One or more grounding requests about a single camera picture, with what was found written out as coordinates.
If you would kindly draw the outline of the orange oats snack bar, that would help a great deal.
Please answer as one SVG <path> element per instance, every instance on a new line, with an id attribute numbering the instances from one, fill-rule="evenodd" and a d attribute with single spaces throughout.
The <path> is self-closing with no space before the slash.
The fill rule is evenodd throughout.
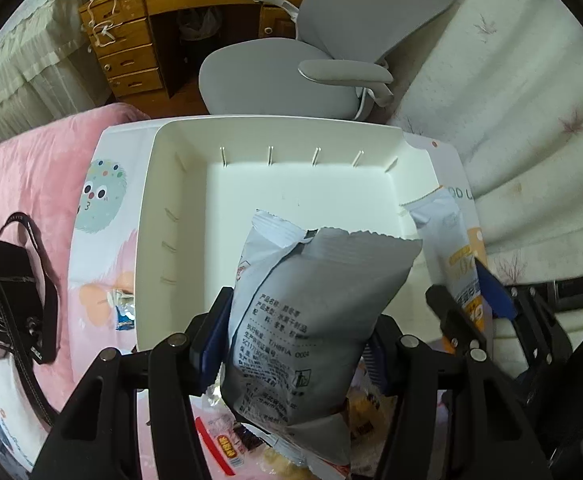
<path id="1" fill-rule="evenodd" d="M 487 255 L 473 197 L 460 188 L 439 185 L 403 192 L 399 204 L 405 232 L 420 238 L 423 247 L 392 315 L 406 333 L 452 353 L 451 340 L 435 326 L 425 292 L 431 285 L 444 286 L 479 330 L 489 333 L 491 313 L 482 299 L 476 268 Z"/>

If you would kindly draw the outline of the blue small snack packet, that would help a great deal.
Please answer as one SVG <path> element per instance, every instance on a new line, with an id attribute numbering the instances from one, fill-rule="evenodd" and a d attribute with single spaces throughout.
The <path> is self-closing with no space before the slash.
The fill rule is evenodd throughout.
<path id="1" fill-rule="evenodd" d="M 128 290 L 113 288 L 107 292 L 107 301 L 114 310 L 115 330 L 135 329 L 135 296 Z"/>

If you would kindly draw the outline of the wooden desk with drawers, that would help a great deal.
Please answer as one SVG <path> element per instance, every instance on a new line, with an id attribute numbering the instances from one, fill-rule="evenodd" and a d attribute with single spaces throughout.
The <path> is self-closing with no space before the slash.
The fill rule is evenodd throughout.
<path id="1" fill-rule="evenodd" d="M 115 98 L 150 105 L 194 84 L 213 50 L 295 33 L 284 10 L 248 0 L 89 0 L 80 18 Z"/>

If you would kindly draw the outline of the grey office chair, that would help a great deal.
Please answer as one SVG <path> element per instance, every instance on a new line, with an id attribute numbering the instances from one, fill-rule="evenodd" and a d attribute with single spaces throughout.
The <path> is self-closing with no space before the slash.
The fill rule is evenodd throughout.
<path id="1" fill-rule="evenodd" d="M 198 76 L 212 115 L 358 120 L 393 99 L 386 56 L 454 0 L 266 2 L 295 22 L 293 38 L 231 44 L 209 54 Z"/>

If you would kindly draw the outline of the grey white snack bag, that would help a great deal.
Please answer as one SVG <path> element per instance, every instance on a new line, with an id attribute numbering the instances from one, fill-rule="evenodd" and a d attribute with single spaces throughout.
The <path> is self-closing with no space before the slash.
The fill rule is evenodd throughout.
<path id="1" fill-rule="evenodd" d="M 237 268 L 221 384 L 226 405 L 292 460 L 348 466 L 347 392 L 419 240 L 306 231 L 259 210 Z"/>

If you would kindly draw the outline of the pink bed cover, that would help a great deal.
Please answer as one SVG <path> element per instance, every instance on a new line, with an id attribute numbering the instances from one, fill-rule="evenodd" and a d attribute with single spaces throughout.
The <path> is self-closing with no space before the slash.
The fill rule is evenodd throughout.
<path id="1" fill-rule="evenodd" d="M 58 291 L 57 356 L 34 369 L 53 408 L 61 410 L 74 390 L 68 336 L 67 272 L 80 186 L 102 132 L 126 122 L 146 119 L 127 103 L 75 114 L 34 128 L 0 143 L 0 237 L 30 247 L 23 226 L 8 226 L 10 214 L 23 212 L 39 229 L 45 258 L 33 249 L 28 256 L 37 273 L 48 271 Z M 0 464 L 25 479 L 49 431 L 30 408 L 14 356 L 0 350 Z"/>

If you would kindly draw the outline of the crab roe noodle snack bag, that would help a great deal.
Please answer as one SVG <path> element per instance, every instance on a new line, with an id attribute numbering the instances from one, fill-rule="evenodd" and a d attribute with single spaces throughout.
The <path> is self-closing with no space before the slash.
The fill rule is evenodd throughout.
<path id="1" fill-rule="evenodd" d="M 395 413 L 395 396 L 384 396 L 361 360 L 347 393 L 351 476 L 373 477 Z"/>

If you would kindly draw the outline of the lace covered furniture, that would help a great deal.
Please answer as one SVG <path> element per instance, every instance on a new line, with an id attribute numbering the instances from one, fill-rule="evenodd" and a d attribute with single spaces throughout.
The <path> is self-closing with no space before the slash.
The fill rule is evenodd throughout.
<path id="1" fill-rule="evenodd" d="M 79 14 L 87 2 L 24 0 L 0 29 L 0 143 L 109 99 Z"/>

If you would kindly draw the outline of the cartoon printed play mat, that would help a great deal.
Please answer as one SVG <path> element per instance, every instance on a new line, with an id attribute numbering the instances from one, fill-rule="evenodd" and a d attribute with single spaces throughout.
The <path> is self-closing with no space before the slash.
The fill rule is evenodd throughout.
<path id="1" fill-rule="evenodd" d="M 197 333 L 222 287 L 234 289 L 252 217 L 270 212 L 306 231 L 369 231 L 403 240 L 399 195 L 439 185 L 467 191 L 451 145 L 395 127 L 321 118 L 205 116 L 133 122 L 105 130 L 80 192 L 69 257 L 71 362 L 82 376 L 103 349 L 154 356 L 169 342 L 184 351 L 191 387 L 171 402 L 158 428 L 158 398 L 139 386 L 138 467 L 162 474 L 158 442 L 191 430 L 191 450 L 214 479 L 342 479 L 348 466 L 297 463 L 223 400 L 226 360 L 200 392 Z M 115 330 L 107 292 L 135 296 L 135 329 Z M 246 466 L 228 477 L 204 448 L 195 417 L 230 415 L 247 448 Z"/>

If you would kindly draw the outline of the red strip snack packet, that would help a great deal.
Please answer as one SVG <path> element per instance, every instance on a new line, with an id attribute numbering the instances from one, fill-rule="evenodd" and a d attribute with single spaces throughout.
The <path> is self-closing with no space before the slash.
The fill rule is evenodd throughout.
<path id="1" fill-rule="evenodd" d="M 228 477 L 236 477 L 246 466 L 247 448 L 234 431 L 230 415 L 195 417 L 195 427 L 204 448 Z"/>

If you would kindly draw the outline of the black leather handbag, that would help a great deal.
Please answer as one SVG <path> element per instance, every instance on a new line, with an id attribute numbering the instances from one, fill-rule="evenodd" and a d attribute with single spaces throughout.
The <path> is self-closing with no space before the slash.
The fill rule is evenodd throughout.
<path id="1" fill-rule="evenodd" d="M 45 428 L 57 416 L 34 374 L 57 357 L 58 291 L 45 268 L 38 278 L 27 248 L 0 239 L 0 349 L 15 361 L 34 414 Z"/>

